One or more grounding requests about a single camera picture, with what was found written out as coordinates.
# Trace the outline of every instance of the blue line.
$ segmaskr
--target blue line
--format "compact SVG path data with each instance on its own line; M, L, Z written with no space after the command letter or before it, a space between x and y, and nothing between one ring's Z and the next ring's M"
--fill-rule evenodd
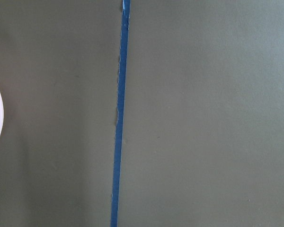
M123 12L122 12L122 24L121 24L121 44L120 44L120 63L119 63L119 82L118 82L118 101L117 101L118 120L117 120L117 125L115 128L115 157L114 157L112 210L111 210L111 223L110 223L111 227L117 227L117 222L118 222L119 184L120 184L120 167L121 167L121 152L122 152L129 9L130 9L130 0L123 0Z

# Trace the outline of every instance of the gray surface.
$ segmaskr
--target gray surface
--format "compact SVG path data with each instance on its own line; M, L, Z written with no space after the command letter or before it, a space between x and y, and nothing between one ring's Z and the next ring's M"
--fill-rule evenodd
M284 0L133 0L119 227L284 227Z
M0 227L109 226L119 0L0 0Z

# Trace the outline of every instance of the blue strip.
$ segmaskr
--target blue strip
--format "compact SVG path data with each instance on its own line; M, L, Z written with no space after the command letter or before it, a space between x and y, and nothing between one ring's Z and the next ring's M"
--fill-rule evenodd
M111 213L111 223L110 223L111 227L117 227L117 222L118 222L129 9L130 9L130 0L123 0L118 101L117 101L118 120L115 129L115 160L114 160L114 175L113 175L113 194L112 194L112 211L111 211L112 213Z

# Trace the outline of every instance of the painter's tape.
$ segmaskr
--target painter's tape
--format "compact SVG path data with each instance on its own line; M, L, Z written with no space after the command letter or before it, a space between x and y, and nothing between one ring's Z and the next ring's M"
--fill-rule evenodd
M118 204L119 204L120 167L121 167L121 152L122 152L129 10L130 10L130 0L123 0L118 100L117 100L118 120L115 129L115 157L114 157L112 210L111 210L111 223L110 223L111 227L117 227L118 223Z

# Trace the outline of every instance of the tape strip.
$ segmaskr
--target tape strip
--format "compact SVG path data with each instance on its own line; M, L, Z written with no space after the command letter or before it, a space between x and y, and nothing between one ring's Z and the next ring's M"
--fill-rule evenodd
M118 221L129 10L130 10L130 0L123 0L119 81L118 81L118 101L117 101L118 120L115 129L115 157L114 157L112 210L111 210L111 223L110 223L111 227L117 227L117 221Z

